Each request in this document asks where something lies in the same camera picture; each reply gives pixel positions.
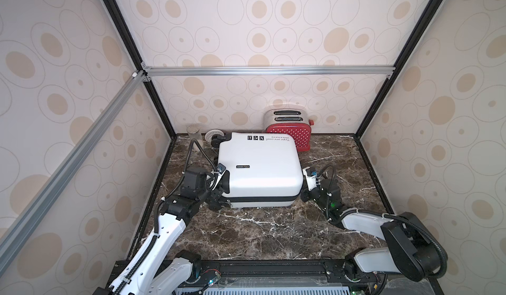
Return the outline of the white hard-shell suitcase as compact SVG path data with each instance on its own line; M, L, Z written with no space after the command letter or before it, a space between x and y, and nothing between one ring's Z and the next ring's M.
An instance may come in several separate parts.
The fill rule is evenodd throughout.
M292 205L303 187L294 139L288 134L239 133L215 136L217 163L230 171L230 193L220 199L230 208Z

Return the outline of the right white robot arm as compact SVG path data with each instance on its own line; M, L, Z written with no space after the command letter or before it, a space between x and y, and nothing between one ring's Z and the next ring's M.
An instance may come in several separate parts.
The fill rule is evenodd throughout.
M330 225L369 234L386 243L384 248L359 248L348 254L343 264L347 279L355 282L365 273L382 272L419 282L446 274L447 252L415 214L379 213L345 205L332 165L320 171L306 167L303 176L301 200L313 201Z

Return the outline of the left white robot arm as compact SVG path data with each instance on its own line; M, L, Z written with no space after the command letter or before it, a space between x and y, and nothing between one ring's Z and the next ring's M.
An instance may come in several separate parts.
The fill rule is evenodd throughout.
M186 164L174 191L155 209L154 227L137 254L108 287L98 287L95 294L171 294L183 283L199 282L201 257L193 252L181 251L168 267L160 267L201 205L219 206L225 175L221 163L213 164L210 172Z

